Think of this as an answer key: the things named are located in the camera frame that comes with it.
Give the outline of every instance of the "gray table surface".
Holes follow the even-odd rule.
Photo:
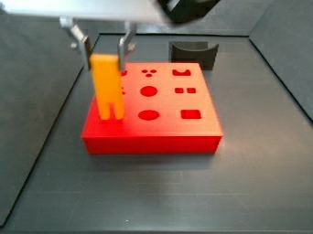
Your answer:
[[[113,52],[101,36],[97,52]],[[313,230],[311,123],[247,38],[137,36],[130,61],[168,41],[220,51],[205,82],[224,137],[213,155],[89,156],[80,140],[92,80],[80,74],[2,231]]]

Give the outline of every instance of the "shape sorter hole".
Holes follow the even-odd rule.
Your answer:
[[[183,89],[181,88],[175,88],[175,93],[183,93]]]
[[[172,75],[189,77],[191,71],[188,69],[185,69],[184,71],[177,71],[176,69],[172,69]]]
[[[126,75],[126,70],[120,73],[120,75],[124,77]]]
[[[195,88],[187,88],[187,92],[188,92],[188,93],[195,93],[196,90],[195,90]]]
[[[199,120],[201,119],[199,110],[180,110],[180,118],[183,120]]]
[[[160,117],[160,114],[153,110],[144,110],[137,114],[137,117],[144,121],[153,121]]]
[[[145,97],[151,97],[153,96],[155,94],[157,93],[157,89],[152,86],[144,86],[141,89],[140,89],[140,94]]]

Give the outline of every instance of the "red block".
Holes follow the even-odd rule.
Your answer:
[[[89,154],[213,153],[220,124],[195,63],[128,63],[124,118],[101,121],[96,99],[81,138]]]

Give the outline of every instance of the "orange block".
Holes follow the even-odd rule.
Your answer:
[[[128,63],[124,118],[102,121],[96,100],[81,134],[89,154],[213,153],[221,130],[195,63]]]
[[[100,119],[108,120],[110,115],[113,115],[114,119],[120,120],[124,115],[124,110],[118,57],[117,55],[92,54],[90,65]]]

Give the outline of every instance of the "circular hole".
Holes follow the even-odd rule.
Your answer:
[[[140,94],[145,97],[151,97],[157,93],[157,90],[152,86],[145,86],[140,89]]]
[[[137,114],[137,117],[144,121],[153,121],[159,116],[160,114],[153,110],[144,110]]]

